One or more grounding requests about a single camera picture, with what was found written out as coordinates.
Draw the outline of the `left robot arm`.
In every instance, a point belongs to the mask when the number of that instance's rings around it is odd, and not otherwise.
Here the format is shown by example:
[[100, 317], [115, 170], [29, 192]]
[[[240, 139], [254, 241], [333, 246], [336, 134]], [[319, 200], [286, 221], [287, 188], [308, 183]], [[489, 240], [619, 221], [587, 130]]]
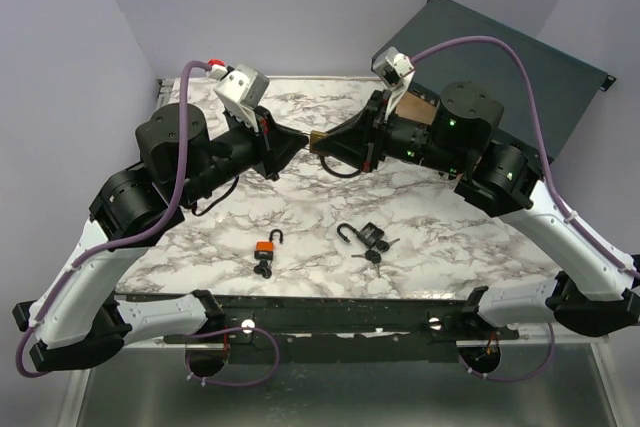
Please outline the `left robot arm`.
[[214, 340], [224, 315], [209, 292], [131, 302], [116, 299], [116, 285], [198, 201], [247, 170], [277, 179], [308, 142], [265, 108], [258, 109], [255, 127], [229, 120], [223, 134], [211, 137], [203, 112], [189, 103], [161, 107], [135, 137], [139, 161], [99, 190], [55, 281], [39, 299], [13, 309], [22, 334], [15, 364], [26, 378], [90, 369], [155, 337]]

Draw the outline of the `brass padlock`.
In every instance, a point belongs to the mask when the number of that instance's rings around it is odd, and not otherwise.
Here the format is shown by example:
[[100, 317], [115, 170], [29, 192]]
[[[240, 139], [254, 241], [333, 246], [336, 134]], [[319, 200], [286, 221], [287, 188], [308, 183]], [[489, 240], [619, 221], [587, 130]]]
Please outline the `brass padlock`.
[[313, 130], [309, 134], [309, 151], [317, 155], [324, 155], [323, 141], [328, 136], [326, 132]]

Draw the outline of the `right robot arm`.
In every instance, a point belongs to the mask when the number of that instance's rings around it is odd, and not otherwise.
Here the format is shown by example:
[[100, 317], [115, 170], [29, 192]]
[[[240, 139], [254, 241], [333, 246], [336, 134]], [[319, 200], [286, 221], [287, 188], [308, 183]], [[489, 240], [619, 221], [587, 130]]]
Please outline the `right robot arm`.
[[457, 182], [455, 194], [525, 235], [561, 270], [538, 283], [475, 289], [459, 317], [467, 336], [514, 323], [557, 322], [587, 337], [638, 325], [638, 257], [588, 244], [576, 216], [563, 216], [550, 196], [539, 161], [495, 141], [504, 108], [484, 88], [447, 85], [430, 124], [397, 115], [391, 103], [390, 91], [374, 92], [354, 117], [312, 133], [312, 152], [363, 173], [393, 158], [446, 174]]

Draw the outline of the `black padlock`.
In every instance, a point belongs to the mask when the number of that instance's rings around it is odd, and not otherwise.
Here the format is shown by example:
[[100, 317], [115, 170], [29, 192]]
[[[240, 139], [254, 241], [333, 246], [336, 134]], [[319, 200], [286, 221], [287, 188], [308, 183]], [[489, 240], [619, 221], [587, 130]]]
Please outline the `black padlock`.
[[345, 234], [345, 231], [353, 233], [357, 240], [362, 243], [367, 249], [371, 249], [376, 246], [376, 243], [383, 239], [385, 233], [382, 229], [377, 227], [372, 222], [368, 222], [361, 229], [356, 229], [348, 223], [341, 223], [337, 226], [337, 235], [346, 243], [350, 243], [350, 238]]

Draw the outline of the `black padlock key bunch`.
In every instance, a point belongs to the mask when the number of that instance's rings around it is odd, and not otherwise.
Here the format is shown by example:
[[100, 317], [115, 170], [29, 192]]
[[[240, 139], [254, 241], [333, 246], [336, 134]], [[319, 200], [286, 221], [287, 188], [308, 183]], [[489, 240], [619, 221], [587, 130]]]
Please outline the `black padlock key bunch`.
[[383, 239], [378, 240], [371, 248], [366, 250], [364, 253], [353, 254], [352, 258], [362, 258], [369, 261], [374, 267], [376, 276], [380, 278], [380, 264], [382, 262], [382, 254], [388, 252], [390, 248], [398, 241], [399, 238], [391, 241], [386, 241]]

